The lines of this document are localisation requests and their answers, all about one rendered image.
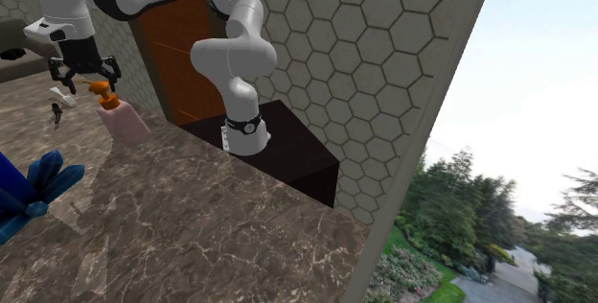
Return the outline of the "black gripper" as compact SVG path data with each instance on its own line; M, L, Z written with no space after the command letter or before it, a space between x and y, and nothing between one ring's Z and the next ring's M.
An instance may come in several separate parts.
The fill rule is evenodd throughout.
M101 58L94 36L83 39L63 40L58 43L62 58L49 58L48 68L51 78L66 86L71 94L77 93L73 78L77 73L100 73L107 78L110 90L116 91L116 83L122 77L117 60L113 56ZM60 73L62 65L69 69L64 75Z

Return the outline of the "white fork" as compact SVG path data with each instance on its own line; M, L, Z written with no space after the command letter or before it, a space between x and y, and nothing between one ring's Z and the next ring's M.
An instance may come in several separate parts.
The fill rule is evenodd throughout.
M50 91L55 95L56 99L62 104L68 107L75 107L77 102L70 96L62 93L58 87L51 87Z

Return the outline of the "small dark figure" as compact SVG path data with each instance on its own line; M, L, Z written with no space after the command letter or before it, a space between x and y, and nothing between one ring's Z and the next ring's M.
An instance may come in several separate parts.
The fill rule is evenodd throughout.
M49 122L53 123L54 130L57 130L59 128L59 123L60 123L63 111L58 103L52 103L51 109L52 109L53 115L51 116Z

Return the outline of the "pink soap bottle orange pump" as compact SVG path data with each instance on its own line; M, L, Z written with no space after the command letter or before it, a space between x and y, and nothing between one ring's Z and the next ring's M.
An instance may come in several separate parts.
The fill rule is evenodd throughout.
M109 91L106 81L84 81L89 85L88 91L99 96L97 113L112 138L125 146L134 147L142 143L149 135L150 129L127 102Z

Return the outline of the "orange wooden door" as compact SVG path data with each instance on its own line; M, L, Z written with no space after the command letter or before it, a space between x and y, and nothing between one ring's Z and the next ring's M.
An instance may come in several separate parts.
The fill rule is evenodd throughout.
M224 22L206 0L152 8L128 22L168 121L184 125L225 112L215 86L191 63L193 44L224 36Z

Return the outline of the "blue crystal cluster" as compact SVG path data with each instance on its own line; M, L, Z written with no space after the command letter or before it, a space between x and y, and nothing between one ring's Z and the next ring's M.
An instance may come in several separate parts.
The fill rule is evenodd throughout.
M49 205L79 182L84 165L63 166L58 150L44 154L21 174L0 152L0 245L31 219L47 214Z

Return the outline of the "dark robot stand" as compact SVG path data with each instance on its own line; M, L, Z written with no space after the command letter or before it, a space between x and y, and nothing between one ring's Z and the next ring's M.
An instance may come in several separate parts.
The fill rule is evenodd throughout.
M235 157L236 175L252 188L271 176L333 207L338 159L282 101L261 104L260 111L271 138L263 151Z

